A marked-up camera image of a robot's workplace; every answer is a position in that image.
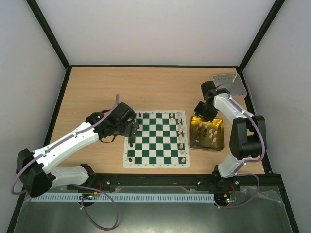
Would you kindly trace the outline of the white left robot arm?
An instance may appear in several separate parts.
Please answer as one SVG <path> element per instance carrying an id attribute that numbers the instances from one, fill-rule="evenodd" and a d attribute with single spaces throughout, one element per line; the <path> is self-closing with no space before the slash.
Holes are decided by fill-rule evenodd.
<path id="1" fill-rule="evenodd" d="M 87 183 L 92 169 L 86 165 L 58 168 L 58 165 L 80 149 L 109 136 L 135 138 L 136 113 L 126 103 L 114 103 L 110 110 L 94 112 L 76 129 L 40 149 L 24 149 L 17 157 L 17 177 L 25 192 L 38 197 L 48 190 L 64 185 Z"/>

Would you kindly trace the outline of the green white chess board mat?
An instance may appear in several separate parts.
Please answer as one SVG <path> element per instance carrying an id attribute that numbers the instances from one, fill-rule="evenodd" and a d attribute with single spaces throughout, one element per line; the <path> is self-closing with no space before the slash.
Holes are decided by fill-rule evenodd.
<path id="1" fill-rule="evenodd" d="M 124 168 L 189 168 L 190 152 L 186 113 L 183 110 L 136 111 L 136 137 L 124 140 Z M 128 151 L 133 150 L 133 162 Z M 141 164 L 135 164 L 141 158 Z"/>

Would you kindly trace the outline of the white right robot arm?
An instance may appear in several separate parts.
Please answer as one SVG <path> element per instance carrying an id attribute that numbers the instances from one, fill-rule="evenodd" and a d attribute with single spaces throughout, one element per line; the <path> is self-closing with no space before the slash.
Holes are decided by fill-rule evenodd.
<path id="1" fill-rule="evenodd" d="M 230 153 L 212 172 L 212 185 L 223 190 L 241 167 L 260 162 L 266 153 L 266 125 L 263 116 L 256 116 L 242 108 L 226 88 L 216 87 L 213 81 L 201 85 L 204 101 L 199 102 L 195 116 L 212 122 L 218 112 L 231 122 Z"/>

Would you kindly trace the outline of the yellow transparent piece tray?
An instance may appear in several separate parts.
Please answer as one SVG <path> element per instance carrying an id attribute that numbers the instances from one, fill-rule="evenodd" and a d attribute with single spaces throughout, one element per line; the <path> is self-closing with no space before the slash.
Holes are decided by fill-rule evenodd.
<path id="1" fill-rule="evenodd" d="M 189 146 L 195 150 L 222 151 L 225 147 L 223 120 L 215 118 L 207 122 L 193 116 L 190 120 Z"/>

